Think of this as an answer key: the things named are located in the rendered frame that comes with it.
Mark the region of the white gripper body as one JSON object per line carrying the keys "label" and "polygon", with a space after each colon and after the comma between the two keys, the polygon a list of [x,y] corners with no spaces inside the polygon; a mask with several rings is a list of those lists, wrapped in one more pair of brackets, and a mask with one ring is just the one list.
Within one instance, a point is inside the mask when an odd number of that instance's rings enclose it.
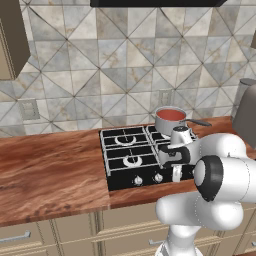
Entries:
{"label": "white gripper body", "polygon": [[182,166],[181,165],[174,165],[173,166],[173,173],[172,173],[172,181],[173,182],[180,182],[182,177]]}

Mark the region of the red marinara sauce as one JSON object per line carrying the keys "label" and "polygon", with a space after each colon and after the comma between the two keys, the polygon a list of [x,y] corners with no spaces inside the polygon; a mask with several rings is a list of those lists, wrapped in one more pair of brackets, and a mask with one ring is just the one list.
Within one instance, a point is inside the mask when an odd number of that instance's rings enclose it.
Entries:
{"label": "red marinara sauce", "polygon": [[157,115],[168,121],[179,121],[185,118],[185,114],[175,109],[161,109],[157,112]]}

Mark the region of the black gas hob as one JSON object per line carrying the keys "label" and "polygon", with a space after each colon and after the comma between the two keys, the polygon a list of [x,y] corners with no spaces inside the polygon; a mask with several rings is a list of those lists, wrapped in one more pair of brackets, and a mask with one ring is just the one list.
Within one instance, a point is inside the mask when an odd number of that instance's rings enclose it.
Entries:
{"label": "black gas hob", "polygon": [[[173,168],[164,168],[158,158],[158,147],[168,145],[170,138],[154,125],[115,128],[99,132],[108,190],[121,190],[172,182]],[[154,180],[159,173],[163,180]],[[143,179],[140,186],[134,178]]]}

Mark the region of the beige drawer front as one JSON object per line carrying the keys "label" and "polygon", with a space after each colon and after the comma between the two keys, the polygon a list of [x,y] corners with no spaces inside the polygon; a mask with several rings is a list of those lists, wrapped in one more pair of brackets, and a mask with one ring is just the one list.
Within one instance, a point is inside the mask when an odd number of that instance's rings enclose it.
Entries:
{"label": "beige drawer front", "polygon": [[161,224],[155,214],[155,204],[144,204],[102,212],[104,256],[135,254],[137,251],[155,248],[149,241],[166,238],[168,226]]}
{"label": "beige drawer front", "polygon": [[36,223],[26,223],[0,228],[0,238],[23,235],[26,230],[31,232],[30,238],[17,240],[13,242],[0,243],[0,254],[12,253],[18,250],[26,250],[43,245],[42,236],[40,235]]}
{"label": "beige drawer front", "polygon": [[234,230],[217,233],[220,242],[212,251],[212,256],[234,256],[244,250],[247,234],[256,230],[256,204],[243,203],[242,206],[244,208],[242,223]]}

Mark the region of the grey countertop appliance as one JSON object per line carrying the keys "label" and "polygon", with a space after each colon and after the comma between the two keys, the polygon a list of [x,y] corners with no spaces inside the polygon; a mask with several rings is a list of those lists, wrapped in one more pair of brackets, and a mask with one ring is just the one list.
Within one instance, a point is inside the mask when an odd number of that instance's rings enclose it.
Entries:
{"label": "grey countertop appliance", "polygon": [[256,150],[256,79],[240,80],[232,112],[232,128]]}

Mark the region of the black range hood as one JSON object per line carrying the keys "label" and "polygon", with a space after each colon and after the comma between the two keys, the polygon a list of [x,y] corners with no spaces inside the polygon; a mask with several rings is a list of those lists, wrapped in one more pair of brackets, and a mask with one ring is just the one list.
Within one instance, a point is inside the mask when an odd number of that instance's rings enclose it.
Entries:
{"label": "black range hood", "polygon": [[91,7],[220,7],[227,0],[90,0]]}

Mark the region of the grey wall socket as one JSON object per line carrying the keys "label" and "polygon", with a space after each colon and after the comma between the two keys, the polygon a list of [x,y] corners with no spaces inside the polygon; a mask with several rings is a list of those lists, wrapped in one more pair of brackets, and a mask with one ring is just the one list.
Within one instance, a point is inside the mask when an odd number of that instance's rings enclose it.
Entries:
{"label": "grey wall socket", "polygon": [[18,103],[24,120],[37,120],[40,118],[35,99],[19,99]]}
{"label": "grey wall socket", "polygon": [[159,105],[170,105],[172,101],[172,89],[163,89],[159,91]]}

